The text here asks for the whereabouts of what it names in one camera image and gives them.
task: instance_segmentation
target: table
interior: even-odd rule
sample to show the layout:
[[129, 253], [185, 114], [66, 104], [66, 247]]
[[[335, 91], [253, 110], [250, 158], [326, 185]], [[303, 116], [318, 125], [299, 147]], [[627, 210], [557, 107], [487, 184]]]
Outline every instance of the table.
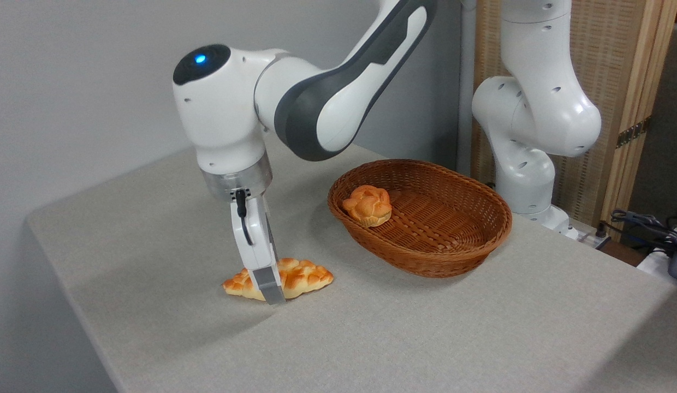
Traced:
[[671, 284], [519, 217], [471, 273], [405, 273], [326, 206], [379, 155], [266, 143], [279, 255], [336, 277], [283, 306], [221, 289], [241, 260], [192, 150], [29, 216], [119, 391], [677, 391]]

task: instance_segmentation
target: toy bread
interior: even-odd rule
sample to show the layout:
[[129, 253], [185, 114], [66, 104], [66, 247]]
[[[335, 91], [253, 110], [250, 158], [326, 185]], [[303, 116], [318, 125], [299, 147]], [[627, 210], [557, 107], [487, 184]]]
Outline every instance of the toy bread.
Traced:
[[351, 198], [343, 201], [343, 208], [361, 227], [377, 227], [391, 217], [391, 204], [386, 189], [360, 186]]
[[[307, 259], [302, 261], [294, 258], [281, 259], [278, 261], [278, 274], [281, 276], [281, 286], [286, 299], [294, 299], [303, 293], [322, 289], [334, 281], [334, 275], [324, 266], [317, 266]], [[233, 278], [224, 281], [222, 287], [227, 294], [266, 301], [261, 291], [254, 288], [246, 268]]]

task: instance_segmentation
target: woven pattern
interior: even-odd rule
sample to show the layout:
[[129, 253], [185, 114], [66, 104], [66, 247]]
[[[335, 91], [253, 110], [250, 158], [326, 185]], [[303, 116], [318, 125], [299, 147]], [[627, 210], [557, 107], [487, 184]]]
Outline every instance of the woven pattern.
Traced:
[[[384, 188], [391, 219], [358, 226], [341, 203], [359, 186]], [[368, 251], [409, 273], [451, 277], [479, 266], [506, 239], [511, 211], [489, 187], [442, 166], [386, 159], [353, 169], [329, 190], [329, 209]]]

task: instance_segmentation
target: cable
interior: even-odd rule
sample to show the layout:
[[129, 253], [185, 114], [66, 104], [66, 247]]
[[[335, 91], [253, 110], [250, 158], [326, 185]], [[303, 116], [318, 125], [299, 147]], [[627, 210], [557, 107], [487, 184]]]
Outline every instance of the cable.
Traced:
[[603, 223], [606, 227], [613, 229], [613, 231], [616, 231], [618, 233], [624, 234], [624, 235], [632, 238], [634, 241], [638, 241], [640, 243], [646, 244], [646, 245], [654, 247], [654, 248], [662, 249], [669, 257], [673, 256], [673, 254], [675, 254], [677, 252], [677, 244], [675, 243], [676, 239], [666, 239], [663, 243], [658, 243], [656, 241], [650, 241], [650, 240], [647, 240], [647, 239], [639, 238], [639, 237], [629, 233], [628, 230], [614, 227], [606, 221], [601, 221], [601, 223]]
[[612, 222], [628, 222], [630, 224], [635, 224], [660, 236], [668, 236], [671, 238], [677, 236], [677, 231], [664, 227], [655, 216], [649, 214], [637, 214], [631, 211], [615, 209], [610, 216], [610, 221]]

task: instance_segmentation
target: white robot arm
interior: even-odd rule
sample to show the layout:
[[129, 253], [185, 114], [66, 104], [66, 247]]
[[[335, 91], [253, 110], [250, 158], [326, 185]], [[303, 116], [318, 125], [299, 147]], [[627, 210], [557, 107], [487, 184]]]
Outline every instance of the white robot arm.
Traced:
[[321, 70], [284, 50], [200, 47], [174, 70], [174, 97], [213, 194], [228, 201], [254, 286], [284, 296], [264, 192], [272, 180], [263, 129], [303, 159], [328, 159], [353, 141], [367, 112], [416, 47], [436, 0], [378, 0], [379, 12], [338, 67]]
[[546, 153], [584, 154], [601, 132], [569, 53], [571, 0], [502, 0], [501, 59], [513, 77], [488, 78], [472, 110], [494, 152], [496, 191], [511, 210], [575, 237], [551, 204], [555, 167]]

